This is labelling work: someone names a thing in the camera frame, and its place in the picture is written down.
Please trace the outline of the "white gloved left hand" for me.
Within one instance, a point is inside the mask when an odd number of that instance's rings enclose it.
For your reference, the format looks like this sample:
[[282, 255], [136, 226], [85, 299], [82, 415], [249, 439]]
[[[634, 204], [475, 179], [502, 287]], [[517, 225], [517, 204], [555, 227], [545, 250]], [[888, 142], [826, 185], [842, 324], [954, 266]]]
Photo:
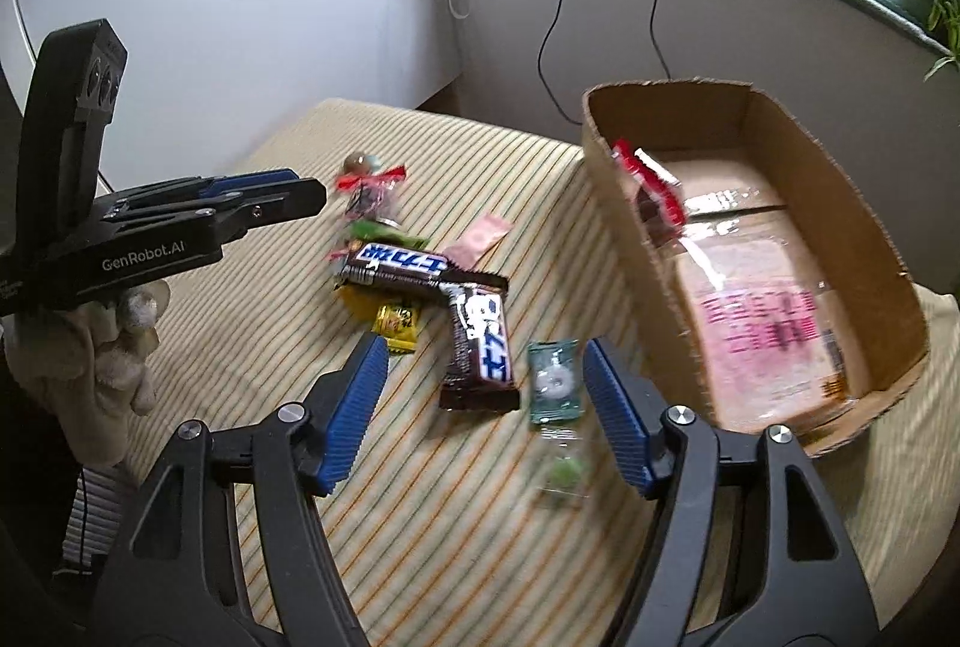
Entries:
[[148, 358], [171, 301], [163, 280], [89, 301], [73, 311], [21, 312], [2, 319], [11, 376], [52, 413], [85, 467], [120, 464], [137, 416], [156, 407]]

